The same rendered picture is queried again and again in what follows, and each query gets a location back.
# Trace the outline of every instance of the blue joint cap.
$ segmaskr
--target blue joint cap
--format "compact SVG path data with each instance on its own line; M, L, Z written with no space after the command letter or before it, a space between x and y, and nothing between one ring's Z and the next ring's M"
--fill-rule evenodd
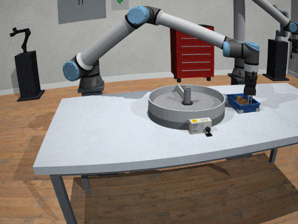
M127 13L127 19L130 23L141 25L147 22L149 18L149 11L145 6L135 6Z
M260 46L257 43L245 41L244 44L246 46L249 46L250 48L253 48L256 51L260 51Z
M79 79L79 70L73 61L67 61L63 65L63 74L69 81L76 81Z
M228 44L227 41L224 41L223 42L223 55L227 58L230 57L230 51L231 51L230 45Z
M291 22L289 24L289 31L290 32L296 32L297 31L297 26L298 26L297 22Z

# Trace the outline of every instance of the table leg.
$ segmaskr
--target table leg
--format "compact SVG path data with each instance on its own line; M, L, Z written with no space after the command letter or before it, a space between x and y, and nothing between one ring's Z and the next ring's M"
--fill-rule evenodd
M270 163L274 163L275 162L277 150L278 150L278 148L271 149L270 158L269 158L269 162Z
M82 175L81 177L82 177L84 190L85 191L91 190L89 180L88 180L88 176Z
M67 224L77 224L61 175L50 175L62 213Z

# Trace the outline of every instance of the blue plastic container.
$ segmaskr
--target blue plastic container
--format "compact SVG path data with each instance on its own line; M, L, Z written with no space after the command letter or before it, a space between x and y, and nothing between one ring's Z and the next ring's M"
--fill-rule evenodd
M239 93L239 94L227 94L227 101L228 104L233 107L236 111L238 109L238 111L243 110L243 113L249 113L249 112L256 112L259 110L260 108L260 104L259 102L257 102L254 98L253 101L251 102L251 104L244 104L241 105L240 103L238 103L236 101L236 97L237 96L241 96L243 99L246 99L247 101L247 95L244 95L243 93Z

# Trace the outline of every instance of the red tool cabinet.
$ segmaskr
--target red tool cabinet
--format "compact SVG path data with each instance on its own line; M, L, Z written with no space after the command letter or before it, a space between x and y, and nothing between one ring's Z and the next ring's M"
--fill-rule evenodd
M200 25L213 30L214 27ZM170 29L171 72L177 82L181 78L214 77L214 45L185 33Z

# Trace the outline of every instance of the white table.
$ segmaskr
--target white table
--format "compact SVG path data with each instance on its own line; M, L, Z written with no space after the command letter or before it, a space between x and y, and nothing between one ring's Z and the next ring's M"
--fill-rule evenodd
M244 85L212 86L223 94ZM88 176L150 170L232 159L298 143L298 89L287 83L257 84L260 111L238 114L225 108L212 137L191 135L152 122L146 92L62 99L37 155L36 175L50 175L67 223L77 223L63 175Z

